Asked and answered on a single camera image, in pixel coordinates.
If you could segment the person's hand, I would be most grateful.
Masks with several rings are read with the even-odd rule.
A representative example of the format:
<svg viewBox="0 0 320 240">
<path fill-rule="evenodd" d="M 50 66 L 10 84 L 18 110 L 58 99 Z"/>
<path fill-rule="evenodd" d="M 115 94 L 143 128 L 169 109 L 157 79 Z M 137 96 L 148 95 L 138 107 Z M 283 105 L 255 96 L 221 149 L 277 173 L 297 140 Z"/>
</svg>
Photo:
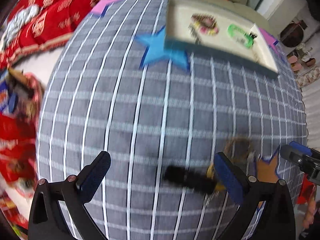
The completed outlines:
<svg viewBox="0 0 320 240">
<path fill-rule="evenodd" d="M 308 229 L 311 225 L 319 223 L 319 204 L 314 197 L 310 198 L 308 208 L 303 219 L 303 228 Z"/>
</svg>

